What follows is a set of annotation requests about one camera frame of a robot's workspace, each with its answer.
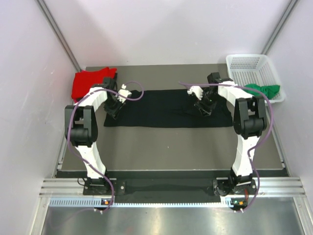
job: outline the green cloth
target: green cloth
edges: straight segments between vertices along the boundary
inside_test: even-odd
[[[262,87],[260,87],[259,85],[254,84],[254,83],[247,84],[247,85],[245,85],[245,87],[249,87],[249,88],[253,88],[253,89],[256,89],[258,91],[261,91],[269,99],[274,98],[275,95],[277,95],[277,93],[279,92],[279,89],[280,89],[279,85],[262,86]],[[259,93],[256,93],[256,92],[253,92],[253,91],[245,90],[245,92],[247,92],[249,94],[252,94],[252,95],[260,95]]]

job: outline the black wire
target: black wire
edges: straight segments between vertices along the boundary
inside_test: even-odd
[[[85,185],[82,185],[80,182],[79,182],[79,178],[77,179],[77,183],[79,184],[79,185],[81,185],[81,186],[85,186]]]

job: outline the white plastic basket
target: white plastic basket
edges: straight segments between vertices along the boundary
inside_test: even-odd
[[[240,86],[255,83],[259,86],[280,85],[275,67],[266,55],[234,54],[226,57],[228,76]],[[286,95],[282,86],[271,103],[282,102]]]

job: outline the black cloth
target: black cloth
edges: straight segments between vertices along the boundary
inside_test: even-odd
[[[132,98],[141,92],[132,91]],[[187,90],[145,91],[139,101],[126,101],[113,119],[107,114],[104,126],[144,126],[164,128],[197,128],[232,126],[231,113],[226,99],[220,97],[216,108],[208,117],[203,117],[194,106],[195,100]]]

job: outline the red fabric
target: red fabric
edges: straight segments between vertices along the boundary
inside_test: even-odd
[[[77,72],[73,81],[72,99],[77,100],[83,98],[90,90],[93,84],[101,84],[104,77],[114,78],[117,69],[106,67],[99,71]]]

